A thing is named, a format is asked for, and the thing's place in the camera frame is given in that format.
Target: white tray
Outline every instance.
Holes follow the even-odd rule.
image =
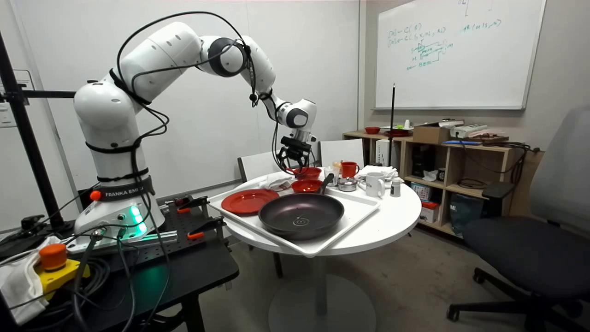
[[[280,238],[280,236],[265,231],[262,227],[262,222],[260,222],[258,216],[236,216],[236,214],[221,209],[221,201],[227,196],[230,196],[234,192],[239,192],[239,190],[243,190],[243,188],[236,188],[236,190],[208,198],[210,207],[219,210],[227,218],[227,223],[239,223],[241,227],[245,227],[245,229],[263,236],[263,238],[275,242],[276,246],[289,247],[289,249],[293,249],[298,255],[308,257],[308,258],[313,258],[319,253],[322,253],[324,249],[328,249],[330,246],[334,246],[337,240],[341,240],[350,231],[354,231],[357,225],[367,222],[369,216],[372,216],[380,209],[380,201],[376,201],[372,198],[357,198],[357,196],[348,196],[348,194],[339,192],[339,190],[328,190],[326,196],[335,198],[345,207],[345,214],[339,220],[335,231],[326,238],[291,242],[291,240]]]

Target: pot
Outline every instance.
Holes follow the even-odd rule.
[[[343,203],[324,196],[330,174],[321,194],[282,196],[262,207],[258,218],[262,227],[287,240],[311,240],[334,233],[345,214]]]

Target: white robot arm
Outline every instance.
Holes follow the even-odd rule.
[[[75,113],[99,181],[92,205],[75,220],[75,234],[127,225],[133,238],[164,222],[140,148],[136,113],[190,67],[223,78],[241,74],[252,87],[252,103],[260,100],[271,120],[293,129],[291,139],[282,139],[278,157],[308,163],[317,109],[306,100],[289,103],[273,96],[275,70],[260,46],[249,37],[199,37],[173,22],[131,50],[109,76],[75,92]]]

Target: gray carpet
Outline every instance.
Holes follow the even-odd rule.
[[[201,295],[206,332],[265,332],[273,295],[287,282],[310,275],[311,264],[300,257],[282,257],[284,279],[278,279],[273,255],[260,249],[251,251],[238,242],[230,242],[230,249],[239,266],[239,277]],[[503,301],[507,297],[488,284],[472,282],[475,266],[492,271],[475,255],[420,229],[380,249],[330,257],[321,264],[328,275],[352,281],[370,297],[378,332],[523,330],[522,316],[461,314],[457,323],[448,321],[450,303]],[[590,327],[588,312],[590,308],[581,317],[584,327]]]

